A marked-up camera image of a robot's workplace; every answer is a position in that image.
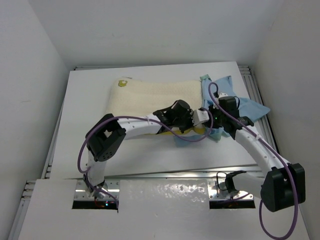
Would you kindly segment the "cream yellow pillow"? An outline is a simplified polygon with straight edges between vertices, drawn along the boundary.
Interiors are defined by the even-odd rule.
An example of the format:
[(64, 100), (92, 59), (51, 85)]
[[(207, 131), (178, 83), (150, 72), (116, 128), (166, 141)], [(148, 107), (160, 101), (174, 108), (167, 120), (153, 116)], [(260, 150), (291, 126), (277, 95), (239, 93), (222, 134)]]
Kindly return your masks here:
[(199, 80), (146, 82), (128, 77), (117, 79), (111, 87), (105, 112), (116, 116), (143, 117), (183, 100), (192, 110), (202, 107)]

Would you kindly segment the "blue green pillowcase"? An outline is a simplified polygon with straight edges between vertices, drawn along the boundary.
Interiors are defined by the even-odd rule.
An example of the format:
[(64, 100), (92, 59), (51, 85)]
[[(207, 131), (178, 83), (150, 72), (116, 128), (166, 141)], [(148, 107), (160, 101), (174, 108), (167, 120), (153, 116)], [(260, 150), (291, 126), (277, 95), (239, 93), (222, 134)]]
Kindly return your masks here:
[[(216, 87), (212, 86), (211, 88), (209, 88), (209, 84), (212, 82), (212, 79), (207, 74), (201, 76), (200, 81), (202, 89), (202, 106), (207, 109), (210, 104), (214, 103), (209, 95), (209, 91), (214, 93), (216, 91)], [(219, 78), (214, 82), (217, 84), (219, 92), (225, 93), (228, 96), (236, 96), (236, 93), (233, 91), (233, 81), (231, 76)], [(268, 107), (259, 104), (249, 98), (239, 97), (236, 102), (238, 104), (239, 115), (241, 117), (248, 117), (254, 123), (270, 112), (270, 109)], [(177, 147), (186, 147), (190, 144), (190, 140), (198, 140), (202, 136), (202, 134), (187, 136), (186, 141), (180, 139), (177, 136), (175, 136), (173, 139)], [(213, 129), (208, 137), (218, 142), (222, 137), (228, 138), (229, 136), (230, 135), (222, 127), (220, 127), (218, 129)]]

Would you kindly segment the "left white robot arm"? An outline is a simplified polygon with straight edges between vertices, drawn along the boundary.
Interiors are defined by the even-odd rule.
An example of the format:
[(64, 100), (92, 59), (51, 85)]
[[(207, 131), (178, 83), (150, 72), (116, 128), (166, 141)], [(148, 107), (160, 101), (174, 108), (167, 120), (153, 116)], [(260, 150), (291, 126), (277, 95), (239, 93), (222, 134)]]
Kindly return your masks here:
[(123, 140), (163, 134), (173, 129), (184, 133), (193, 126), (192, 118), (193, 110), (183, 100), (177, 100), (169, 107), (141, 117), (115, 117), (111, 113), (106, 114), (85, 136), (89, 160), (84, 181), (89, 191), (103, 186), (107, 160), (116, 154)]

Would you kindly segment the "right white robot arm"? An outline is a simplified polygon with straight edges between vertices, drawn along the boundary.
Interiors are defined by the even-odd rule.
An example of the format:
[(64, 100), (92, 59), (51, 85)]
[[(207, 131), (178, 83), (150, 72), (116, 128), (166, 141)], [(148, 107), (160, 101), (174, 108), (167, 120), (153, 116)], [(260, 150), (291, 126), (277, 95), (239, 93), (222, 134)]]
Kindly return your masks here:
[(280, 156), (261, 137), (254, 123), (241, 117), (233, 96), (214, 98), (209, 111), (214, 127), (222, 127), (254, 159), (263, 172), (263, 178), (254, 177), (245, 170), (229, 173), (224, 187), (229, 193), (246, 191), (259, 197), (271, 212), (304, 203), (306, 200), (305, 170)]

